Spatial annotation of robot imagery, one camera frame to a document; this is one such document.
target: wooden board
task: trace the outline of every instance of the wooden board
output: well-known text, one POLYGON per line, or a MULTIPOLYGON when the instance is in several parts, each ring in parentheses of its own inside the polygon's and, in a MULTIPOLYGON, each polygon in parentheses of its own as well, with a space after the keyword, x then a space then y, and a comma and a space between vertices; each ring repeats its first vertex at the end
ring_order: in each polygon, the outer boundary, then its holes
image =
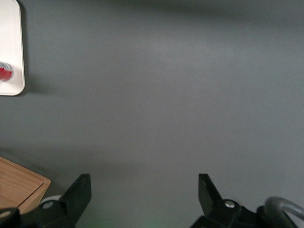
POLYGON ((18 207, 21 213, 34 209, 50 180, 0 157, 0 209, 18 207))

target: gray surface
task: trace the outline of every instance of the gray surface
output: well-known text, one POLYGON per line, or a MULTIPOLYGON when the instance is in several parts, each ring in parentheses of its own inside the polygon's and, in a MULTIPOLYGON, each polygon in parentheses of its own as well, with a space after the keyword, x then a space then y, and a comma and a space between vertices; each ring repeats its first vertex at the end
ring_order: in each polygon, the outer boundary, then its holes
POLYGON ((303 1, 20 2, 26 89, 0 97, 0 155, 48 195, 90 173, 79 228, 187 228, 199 173, 251 210, 304 206, 303 1))

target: metal screw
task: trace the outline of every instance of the metal screw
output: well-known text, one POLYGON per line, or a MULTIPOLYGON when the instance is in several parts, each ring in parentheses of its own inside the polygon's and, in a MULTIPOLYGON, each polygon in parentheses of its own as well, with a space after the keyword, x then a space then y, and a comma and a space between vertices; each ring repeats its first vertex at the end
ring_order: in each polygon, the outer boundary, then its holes
POLYGON ((234 208, 236 205, 234 204, 234 202, 227 200, 225 201, 225 206, 228 208, 234 208))
POLYGON ((7 210, 7 211, 2 212, 2 213, 0 214, 0 218, 7 217, 7 216, 10 215, 10 214, 11 214, 11 211, 10 211, 10 210, 7 210))
POLYGON ((48 209, 48 208, 50 208, 52 206, 53 206, 53 202, 48 202, 48 203, 43 204, 42 208, 43 209, 48 209))

